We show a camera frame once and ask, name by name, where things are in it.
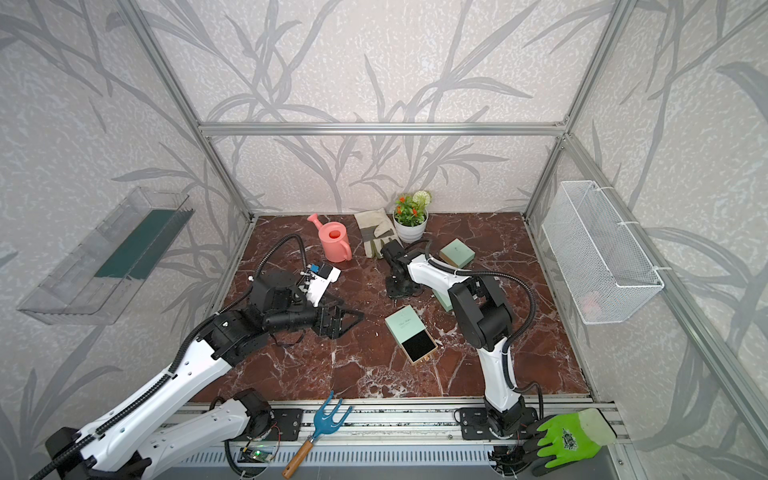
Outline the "mint drawer jewelry box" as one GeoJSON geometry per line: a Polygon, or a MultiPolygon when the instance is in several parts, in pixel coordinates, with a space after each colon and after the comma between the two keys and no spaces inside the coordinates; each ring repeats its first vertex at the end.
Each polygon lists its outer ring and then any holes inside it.
{"type": "Polygon", "coordinates": [[[410,305],[387,316],[385,324],[412,364],[425,361],[437,349],[436,342],[410,305]]]}

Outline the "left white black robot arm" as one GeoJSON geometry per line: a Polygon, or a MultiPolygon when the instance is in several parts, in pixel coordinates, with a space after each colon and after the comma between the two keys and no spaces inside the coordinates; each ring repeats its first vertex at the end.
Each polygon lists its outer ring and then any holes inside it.
{"type": "Polygon", "coordinates": [[[340,275],[309,265],[298,275],[277,270],[251,278],[248,289],[196,326],[170,365],[134,394],[80,429],[64,427],[45,442],[51,461],[35,478],[150,479],[216,441],[271,428],[268,403],[247,389],[203,417],[171,429],[162,424],[214,380],[264,348],[279,332],[311,330],[338,339],[363,312],[328,293],[340,275]]]}

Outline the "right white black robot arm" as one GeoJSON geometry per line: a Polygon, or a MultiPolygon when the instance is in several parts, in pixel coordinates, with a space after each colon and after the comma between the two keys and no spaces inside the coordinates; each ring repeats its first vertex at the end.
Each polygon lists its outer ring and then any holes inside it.
{"type": "Polygon", "coordinates": [[[487,418],[496,434],[507,436],[526,414],[539,417],[543,410],[528,407],[523,393],[541,387],[535,382],[526,386],[517,383],[511,354],[513,342],[535,320],[535,290],[514,275],[456,268],[437,260],[428,250],[415,253],[398,241],[386,243],[381,254],[391,269],[385,281],[390,298],[405,298],[427,287],[449,299],[461,334],[478,351],[487,418]],[[519,286],[528,298],[528,314],[518,328],[514,326],[514,309],[499,283],[501,278],[519,286]]]}

